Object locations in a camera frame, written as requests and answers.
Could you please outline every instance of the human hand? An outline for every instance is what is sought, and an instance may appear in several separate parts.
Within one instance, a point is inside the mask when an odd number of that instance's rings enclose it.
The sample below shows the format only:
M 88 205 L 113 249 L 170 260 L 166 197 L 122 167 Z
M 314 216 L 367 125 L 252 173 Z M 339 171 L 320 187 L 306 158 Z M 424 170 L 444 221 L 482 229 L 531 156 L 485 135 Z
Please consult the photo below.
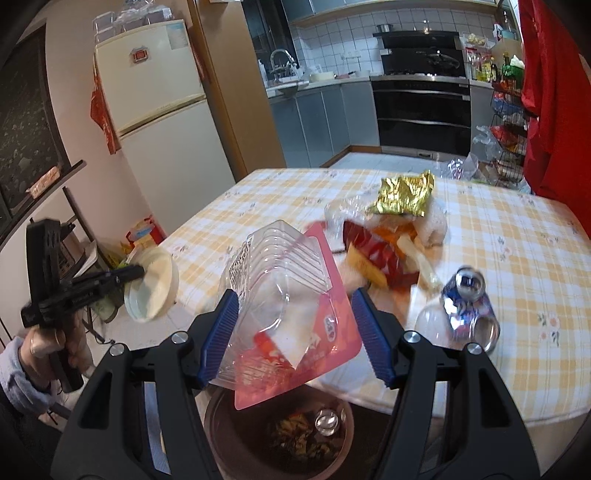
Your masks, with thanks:
M 68 363 L 84 373 L 92 366 L 92 354 L 86 344 L 86 333 L 80 313 L 74 315 L 72 326 L 66 332 L 55 329 L 29 329 L 19 350 L 19 359 L 23 370 L 33 384 L 46 389 L 51 380 L 56 380 L 56 373 L 51 368 L 49 354 L 66 348 Z

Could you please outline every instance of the freezer door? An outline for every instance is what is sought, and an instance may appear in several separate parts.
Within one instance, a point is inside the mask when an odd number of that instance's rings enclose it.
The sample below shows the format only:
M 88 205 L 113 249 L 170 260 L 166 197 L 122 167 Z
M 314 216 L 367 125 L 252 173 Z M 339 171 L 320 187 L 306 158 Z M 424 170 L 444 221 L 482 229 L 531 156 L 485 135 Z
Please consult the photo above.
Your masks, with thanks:
M 167 234 L 235 184 L 206 100 L 131 132 L 121 147 Z
M 205 97 L 183 20 L 117 35 L 95 56 L 118 136 Z

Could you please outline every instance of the crushed can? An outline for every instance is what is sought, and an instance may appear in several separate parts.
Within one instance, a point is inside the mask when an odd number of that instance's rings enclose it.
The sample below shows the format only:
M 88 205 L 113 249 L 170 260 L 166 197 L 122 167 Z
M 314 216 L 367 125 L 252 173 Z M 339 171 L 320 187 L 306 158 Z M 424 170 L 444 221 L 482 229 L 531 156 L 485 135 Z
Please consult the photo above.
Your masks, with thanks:
M 441 305 L 457 343 L 479 343 L 485 352 L 496 345 L 501 326 L 486 294 L 484 276 L 469 266 L 460 267 L 443 287 Z

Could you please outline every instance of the tablecloth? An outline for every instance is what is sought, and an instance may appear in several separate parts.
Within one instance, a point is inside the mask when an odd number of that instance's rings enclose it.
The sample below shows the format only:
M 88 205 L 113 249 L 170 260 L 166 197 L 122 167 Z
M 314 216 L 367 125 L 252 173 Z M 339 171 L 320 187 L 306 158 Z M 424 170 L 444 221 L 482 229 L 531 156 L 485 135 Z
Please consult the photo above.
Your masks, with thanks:
M 382 177 L 393 175 L 326 169 L 250 174 L 162 244 L 180 272 L 178 302 L 192 313 L 212 309 L 220 275 L 249 233 L 277 219 L 303 231 L 323 219 L 327 202 L 376 190 Z M 501 323 L 491 360 L 524 420 L 551 423 L 587 412 L 591 242 L 580 223 L 565 205 L 497 187 L 436 179 L 433 195 L 449 230 L 444 245 L 427 256 L 443 281 L 465 264 L 484 274 Z M 383 411 L 396 395 L 375 378 L 363 349 L 314 384 Z M 442 408 L 438 388 L 435 411 Z

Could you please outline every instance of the wire rack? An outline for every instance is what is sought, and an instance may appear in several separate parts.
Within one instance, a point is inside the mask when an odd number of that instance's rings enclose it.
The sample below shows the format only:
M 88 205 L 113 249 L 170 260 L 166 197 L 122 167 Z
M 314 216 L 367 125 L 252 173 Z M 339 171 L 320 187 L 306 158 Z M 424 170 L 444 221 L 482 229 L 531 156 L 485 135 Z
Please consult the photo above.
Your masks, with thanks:
M 506 77 L 493 83 L 491 133 L 499 142 L 501 154 L 492 164 L 498 183 L 517 184 L 523 179 L 528 117 L 521 103 L 519 86 L 515 79 Z

